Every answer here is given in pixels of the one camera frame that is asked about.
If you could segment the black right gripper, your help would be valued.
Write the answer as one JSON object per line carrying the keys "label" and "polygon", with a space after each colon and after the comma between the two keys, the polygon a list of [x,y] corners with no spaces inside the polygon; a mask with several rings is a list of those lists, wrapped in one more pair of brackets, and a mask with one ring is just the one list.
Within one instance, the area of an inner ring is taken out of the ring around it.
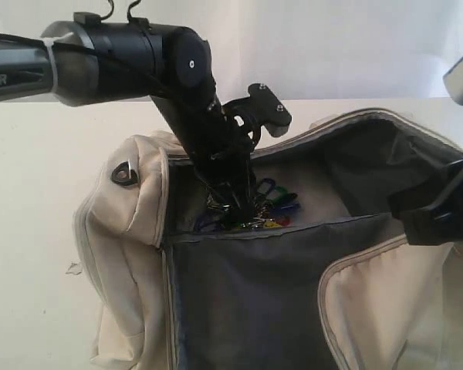
{"label": "black right gripper", "polygon": [[409,244],[463,242],[463,160],[438,168],[417,185],[391,194],[387,202]]}

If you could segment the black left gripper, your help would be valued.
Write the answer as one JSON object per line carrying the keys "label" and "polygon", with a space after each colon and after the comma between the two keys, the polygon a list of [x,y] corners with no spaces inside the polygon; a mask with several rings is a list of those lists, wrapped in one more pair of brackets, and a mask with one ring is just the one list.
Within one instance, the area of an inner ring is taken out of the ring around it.
{"label": "black left gripper", "polygon": [[207,209],[233,214],[238,226],[250,228],[255,220],[250,156],[259,142],[252,133],[241,133],[242,120],[227,115],[217,98],[205,108],[177,96],[171,96],[169,103],[176,114],[170,127],[208,189]]}

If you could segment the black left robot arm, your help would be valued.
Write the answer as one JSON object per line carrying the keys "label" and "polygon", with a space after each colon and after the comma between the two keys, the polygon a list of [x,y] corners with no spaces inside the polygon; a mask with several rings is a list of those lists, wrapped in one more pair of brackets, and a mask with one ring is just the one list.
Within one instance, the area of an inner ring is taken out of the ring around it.
{"label": "black left robot arm", "polygon": [[77,13],[40,39],[0,34],[0,101],[52,93],[85,106],[150,97],[230,224],[255,215],[249,163],[260,126],[244,108],[266,91],[256,83],[247,97],[221,104],[210,46],[186,27]]}

